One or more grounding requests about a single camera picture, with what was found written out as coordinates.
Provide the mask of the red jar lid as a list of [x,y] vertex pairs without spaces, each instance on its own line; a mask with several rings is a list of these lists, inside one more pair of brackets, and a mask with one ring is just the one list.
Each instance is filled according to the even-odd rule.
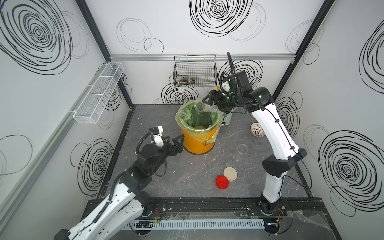
[[229,186],[229,180],[224,175],[217,176],[215,180],[217,188],[224,190]]

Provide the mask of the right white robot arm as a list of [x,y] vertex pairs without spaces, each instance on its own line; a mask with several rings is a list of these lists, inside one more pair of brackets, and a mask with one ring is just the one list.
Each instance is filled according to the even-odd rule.
[[233,108],[244,108],[261,125],[273,154],[263,160],[266,182],[259,203],[264,215],[272,215],[281,202],[281,189],[288,171],[302,160],[307,151],[293,141],[281,120],[275,100],[265,87],[253,89],[244,71],[236,72],[232,56],[227,53],[231,73],[219,81],[220,90],[211,90],[203,103],[215,106],[218,111],[229,114]]

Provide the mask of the cream jar lid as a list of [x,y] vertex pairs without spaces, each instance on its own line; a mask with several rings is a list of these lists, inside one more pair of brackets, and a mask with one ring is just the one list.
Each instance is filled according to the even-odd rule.
[[229,180],[229,181],[235,181],[238,177],[238,173],[235,168],[227,167],[223,171],[223,175]]

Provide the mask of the cream lid oatmeal jar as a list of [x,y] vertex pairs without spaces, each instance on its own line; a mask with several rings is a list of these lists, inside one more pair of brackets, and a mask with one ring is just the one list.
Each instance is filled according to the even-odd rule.
[[211,106],[204,103],[203,98],[194,100],[194,108],[198,113],[214,113],[219,111],[216,105]]

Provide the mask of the yellow trash bin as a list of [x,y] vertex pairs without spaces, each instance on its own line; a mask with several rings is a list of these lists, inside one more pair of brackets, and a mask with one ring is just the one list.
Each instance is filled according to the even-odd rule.
[[216,131],[217,128],[215,127],[209,133],[202,134],[202,137],[197,140],[192,137],[192,132],[181,129],[181,133],[185,136],[185,150],[196,155],[208,153],[215,146],[215,141],[207,142],[207,140],[212,140]]

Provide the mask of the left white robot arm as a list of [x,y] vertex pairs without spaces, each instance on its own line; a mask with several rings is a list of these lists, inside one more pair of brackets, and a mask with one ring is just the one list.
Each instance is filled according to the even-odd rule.
[[183,152],[184,135],[164,137],[161,127],[151,128],[136,147],[137,160],[120,173],[110,194],[82,221],[69,230],[62,229],[55,240],[109,240],[123,226],[153,209],[153,198],[144,191],[168,157]]

